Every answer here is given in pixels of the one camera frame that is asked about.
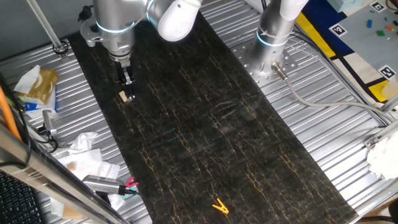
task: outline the yellow tape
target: yellow tape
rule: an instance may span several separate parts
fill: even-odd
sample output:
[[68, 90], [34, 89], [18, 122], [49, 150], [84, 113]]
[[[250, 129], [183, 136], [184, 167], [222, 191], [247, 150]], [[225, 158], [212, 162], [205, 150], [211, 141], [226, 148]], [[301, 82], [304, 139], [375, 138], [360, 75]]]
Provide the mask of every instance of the yellow tape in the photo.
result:
[[384, 102], [386, 99], [381, 95], [381, 90], [387, 85], [388, 80], [380, 82], [376, 85], [370, 86], [369, 90], [373, 93], [373, 95], [380, 101]]
[[329, 45], [323, 40], [321, 35], [319, 35], [318, 31], [315, 30], [314, 26], [308, 21], [308, 19], [300, 13], [300, 15], [297, 18], [297, 23], [300, 25], [300, 27], [311, 37], [311, 39], [321, 48], [324, 53], [328, 57], [333, 57], [336, 54], [332, 49], [329, 47]]

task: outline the red clip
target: red clip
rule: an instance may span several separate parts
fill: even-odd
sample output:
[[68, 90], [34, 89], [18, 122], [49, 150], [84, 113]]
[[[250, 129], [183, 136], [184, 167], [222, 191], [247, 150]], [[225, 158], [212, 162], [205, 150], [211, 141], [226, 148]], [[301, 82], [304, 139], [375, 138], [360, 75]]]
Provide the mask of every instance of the red clip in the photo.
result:
[[138, 182], [134, 182], [134, 177], [131, 177], [130, 179], [129, 179], [129, 181], [127, 181], [127, 183], [125, 184], [125, 186], [126, 186], [126, 188], [130, 188], [130, 187], [132, 187], [132, 186], [135, 186], [135, 185], [137, 185], [138, 184]]

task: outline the black marbled mat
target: black marbled mat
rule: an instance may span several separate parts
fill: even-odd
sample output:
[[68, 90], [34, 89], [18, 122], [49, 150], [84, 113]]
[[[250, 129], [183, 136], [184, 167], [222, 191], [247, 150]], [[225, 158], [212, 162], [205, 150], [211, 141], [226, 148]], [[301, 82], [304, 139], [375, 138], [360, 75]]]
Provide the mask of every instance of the black marbled mat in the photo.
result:
[[[355, 211], [199, 15], [181, 42], [136, 27], [137, 98], [98, 44], [70, 36], [156, 223], [348, 223]], [[220, 200], [227, 215], [211, 205]]]

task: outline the yellow clothespin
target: yellow clothespin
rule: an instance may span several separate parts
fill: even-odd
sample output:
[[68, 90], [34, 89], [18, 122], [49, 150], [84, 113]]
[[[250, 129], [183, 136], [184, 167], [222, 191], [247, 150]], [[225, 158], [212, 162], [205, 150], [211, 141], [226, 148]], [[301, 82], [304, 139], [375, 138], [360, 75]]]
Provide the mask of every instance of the yellow clothespin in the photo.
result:
[[229, 211], [228, 209], [225, 207], [225, 205], [219, 200], [217, 199], [218, 203], [220, 203], [221, 206], [217, 206], [217, 205], [212, 205], [213, 207], [217, 208], [218, 210], [222, 211], [224, 214], [228, 214]]

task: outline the keyboard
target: keyboard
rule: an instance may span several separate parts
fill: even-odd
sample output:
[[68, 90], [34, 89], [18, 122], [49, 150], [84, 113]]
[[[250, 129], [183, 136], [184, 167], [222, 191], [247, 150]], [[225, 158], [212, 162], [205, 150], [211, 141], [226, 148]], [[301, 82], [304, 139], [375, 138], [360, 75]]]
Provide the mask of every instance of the keyboard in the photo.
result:
[[44, 224], [31, 187], [1, 170], [0, 220], [2, 224]]

